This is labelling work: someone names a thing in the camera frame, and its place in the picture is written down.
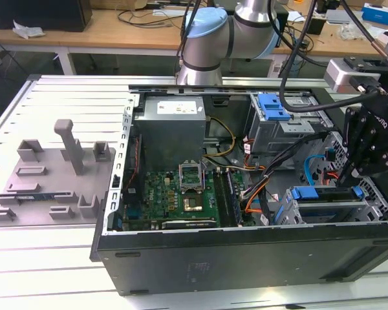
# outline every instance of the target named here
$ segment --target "wire bundle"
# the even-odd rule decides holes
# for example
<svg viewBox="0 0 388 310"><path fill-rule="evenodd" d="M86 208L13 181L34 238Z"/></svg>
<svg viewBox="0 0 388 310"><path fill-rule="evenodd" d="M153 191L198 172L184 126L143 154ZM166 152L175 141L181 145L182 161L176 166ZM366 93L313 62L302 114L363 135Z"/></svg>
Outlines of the wire bundle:
<svg viewBox="0 0 388 310"><path fill-rule="evenodd" d="M206 160L208 160L213 165L221 167L221 168L237 169L237 170L242 170L242 171L253 171L253 170L255 170L255 167L253 167L253 166L248 166L248 165L244 164L244 166L241 167L241 166L233 165L231 163L231 161L226 157L226 155L229 155L231 152L233 152L233 149L234 149L234 146L235 146L235 139L236 139L236 137L234 136L234 133L230 130L230 128L228 128L228 126L226 124L224 124L220 119L215 118L213 116L210 117L210 119L216 121L224 129L226 129L228 131L228 133L230 134L230 137L232 139L232 142L231 142L230 147L228 148L228 150L225 150L225 151L221 152L221 151L219 151L219 148L217 147L218 153L204 154L202 157L204 157ZM218 161L213 159L213 158L218 158L218 157L221 157L221 158L225 159L228 162L228 165L223 165L223 164L221 164ZM264 169L264 166L260 166L259 167L259 170L263 170L263 169Z"/></svg>
<svg viewBox="0 0 388 310"><path fill-rule="evenodd" d="M125 19L123 17L123 15L125 13L128 13L128 12L131 13L131 16L130 16L129 19ZM148 16L148 15L152 15L152 12L144 14L144 15L141 15L141 16L137 16L137 15L134 14L134 12L132 10L124 10L124 11L120 12L117 16L118 16L118 19L120 21L124 22L125 24L131 25L131 26L135 26L135 27L152 29L152 28L162 28L162 27L174 26L174 27L180 29L180 27L178 27L176 24L174 24L173 19L181 18L181 16L169 17L166 13L164 13L162 11L158 11L158 12L161 13L161 14L164 14L167 18L163 18L163 19L160 19L158 21L150 21L150 22L146 22L146 23L134 23L134 22L131 21L132 18L142 18L142 17Z"/></svg>
<svg viewBox="0 0 388 310"><path fill-rule="evenodd" d="M274 170L280 167L280 165L286 160L293 157L304 144L318 139L323 140L329 135L329 133L330 131L323 131L305 136L276 155L262 172L261 179L243 192L243 199L247 201L245 212L261 212L260 210L251 209L250 206L257 194L265 188L269 182L270 176L274 173Z"/></svg>

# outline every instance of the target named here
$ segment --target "white paper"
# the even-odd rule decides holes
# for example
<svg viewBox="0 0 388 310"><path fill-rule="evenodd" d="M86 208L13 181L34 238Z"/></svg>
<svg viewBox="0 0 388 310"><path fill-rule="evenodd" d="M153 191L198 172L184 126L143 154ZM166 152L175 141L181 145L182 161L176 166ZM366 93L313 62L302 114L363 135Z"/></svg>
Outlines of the white paper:
<svg viewBox="0 0 388 310"><path fill-rule="evenodd" d="M17 24L13 20L14 28L13 32L19 36L21 36L24 39L28 39L30 37L42 37L45 35L43 30L40 27L25 27L23 25Z"/></svg>
<svg viewBox="0 0 388 310"><path fill-rule="evenodd" d="M160 101L156 106L157 114L197 114L195 101Z"/></svg>
<svg viewBox="0 0 388 310"><path fill-rule="evenodd" d="M377 38L380 34L383 34L385 31L387 31L386 29L382 29L382 28L378 28L378 27L375 27L375 26L371 26L368 28L368 32L371 34L371 36L373 38Z"/></svg>
<svg viewBox="0 0 388 310"><path fill-rule="evenodd" d="M305 21L305 18L298 11L289 11L287 20L294 21L296 23L298 21Z"/></svg>

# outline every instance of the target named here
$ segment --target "metal table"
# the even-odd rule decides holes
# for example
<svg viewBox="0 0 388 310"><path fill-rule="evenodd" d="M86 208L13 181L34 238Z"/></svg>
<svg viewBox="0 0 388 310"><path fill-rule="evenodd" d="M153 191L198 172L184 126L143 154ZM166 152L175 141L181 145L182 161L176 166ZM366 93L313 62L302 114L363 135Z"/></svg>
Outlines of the metal table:
<svg viewBox="0 0 388 310"><path fill-rule="evenodd" d="M27 81L0 118L0 191L22 139L62 147L52 124L74 122L83 147L115 145L127 85L167 84L170 77L42 76ZM279 79L224 79L227 85L278 86ZM320 79L290 85L327 87ZM332 95L334 99L348 95ZM353 283L120 297L101 263L89 260L93 225L0 229L0 309L388 309L388 261Z"/></svg>

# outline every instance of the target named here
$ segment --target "computer tower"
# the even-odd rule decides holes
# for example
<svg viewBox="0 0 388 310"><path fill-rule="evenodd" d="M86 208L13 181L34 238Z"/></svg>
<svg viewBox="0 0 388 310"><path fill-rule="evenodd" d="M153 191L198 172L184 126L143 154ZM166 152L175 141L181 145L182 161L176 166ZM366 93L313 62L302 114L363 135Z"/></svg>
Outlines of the computer tower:
<svg viewBox="0 0 388 310"><path fill-rule="evenodd" d="M0 0L0 29L12 29L14 20L43 30L82 32L91 17L89 0Z"/></svg>

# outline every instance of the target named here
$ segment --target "power cable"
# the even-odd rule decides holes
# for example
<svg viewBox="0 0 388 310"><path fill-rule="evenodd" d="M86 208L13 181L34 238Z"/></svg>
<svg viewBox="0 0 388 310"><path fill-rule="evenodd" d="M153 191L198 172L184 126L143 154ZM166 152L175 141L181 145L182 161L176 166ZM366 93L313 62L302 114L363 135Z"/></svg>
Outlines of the power cable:
<svg viewBox="0 0 388 310"><path fill-rule="evenodd" d="M296 55L299 54L299 47L302 44L303 38L306 36L306 32L309 28L310 20L312 19L312 15L313 15L313 12L315 9L315 4L316 4L316 0L312 0L312 2L310 3L309 11L308 11L308 17L305 21L305 24L303 25L301 35L299 36L299 39L297 40L297 42L293 48L293 51L290 55L290 59L289 59L287 65L286 65L286 68L285 68L285 74L283 76L282 82L280 84L280 89L279 89L279 99L280 99L282 106L287 111L295 112L295 113L315 112L315 111L345 107L347 105L352 105L354 103L359 103L361 101L367 101L367 100L373 99L375 97L378 97L380 94L378 92L378 90L373 90L368 94L360 95L360 96L357 96L355 98L349 98L349 99L345 99L345 100L341 100L341 101L336 101L333 103L327 103L324 105L308 105L305 107L294 107L294 106L289 105L287 103L286 98L285 98L287 78L288 78L288 75L290 73L290 70L292 69L294 59L296 58Z"/></svg>

